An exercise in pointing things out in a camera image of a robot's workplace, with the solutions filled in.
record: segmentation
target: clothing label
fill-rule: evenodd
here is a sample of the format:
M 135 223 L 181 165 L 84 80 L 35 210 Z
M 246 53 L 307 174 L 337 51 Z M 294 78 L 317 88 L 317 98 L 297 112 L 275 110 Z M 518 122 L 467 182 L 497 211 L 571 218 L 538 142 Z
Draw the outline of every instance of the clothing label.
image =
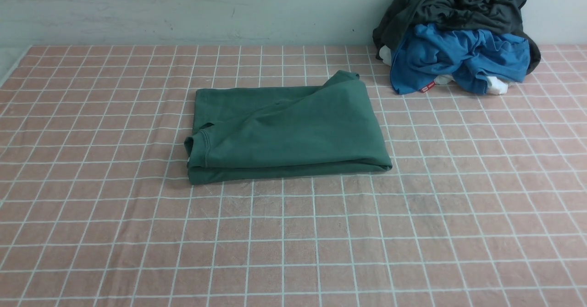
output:
M 424 86 L 424 88 L 420 89 L 420 93 L 428 92 L 434 86 L 436 86 L 436 83 L 435 82 L 431 82 L 430 84 L 427 84 L 426 86 Z

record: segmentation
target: white wall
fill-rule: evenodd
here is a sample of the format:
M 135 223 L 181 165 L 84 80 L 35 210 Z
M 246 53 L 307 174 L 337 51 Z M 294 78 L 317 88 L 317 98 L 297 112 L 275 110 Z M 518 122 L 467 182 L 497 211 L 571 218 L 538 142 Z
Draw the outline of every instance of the white wall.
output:
M 392 0 L 0 0 L 0 47 L 369 44 Z M 528 0 L 526 32 L 587 43 L 587 0 Z

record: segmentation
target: white cloth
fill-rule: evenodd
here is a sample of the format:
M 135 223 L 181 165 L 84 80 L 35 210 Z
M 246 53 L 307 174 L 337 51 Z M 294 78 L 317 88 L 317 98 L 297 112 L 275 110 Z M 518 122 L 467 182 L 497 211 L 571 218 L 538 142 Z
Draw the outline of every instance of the white cloth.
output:
M 392 50 L 388 46 L 383 46 L 379 50 L 379 57 L 383 59 L 383 63 L 386 65 L 392 65 Z M 440 86 L 444 86 L 453 82 L 453 75 L 440 75 L 434 79 L 434 83 Z M 487 94 L 492 95 L 503 95 L 508 92 L 508 87 L 511 82 L 501 80 L 497 77 L 487 77 Z
M 386 65 L 392 65 L 392 50 L 388 46 L 383 46 L 379 50 L 379 57 L 383 59 L 383 63 Z

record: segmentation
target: pile of clothes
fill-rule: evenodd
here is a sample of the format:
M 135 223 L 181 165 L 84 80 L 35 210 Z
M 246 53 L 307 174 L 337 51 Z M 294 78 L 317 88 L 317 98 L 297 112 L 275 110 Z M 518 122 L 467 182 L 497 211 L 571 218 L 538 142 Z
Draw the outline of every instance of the pile of clothes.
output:
M 522 27 L 526 0 L 394 0 L 373 31 L 377 59 L 398 94 L 455 81 L 476 94 L 505 94 L 541 59 Z

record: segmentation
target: folded green t-shirt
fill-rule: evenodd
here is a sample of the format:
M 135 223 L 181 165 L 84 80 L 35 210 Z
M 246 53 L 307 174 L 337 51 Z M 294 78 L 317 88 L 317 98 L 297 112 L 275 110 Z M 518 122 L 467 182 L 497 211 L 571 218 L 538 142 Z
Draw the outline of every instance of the folded green t-shirt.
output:
M 323 86 L 200 89 L 184 146 L 191 184 L 392 167 L 365 84 L 345 71 Z

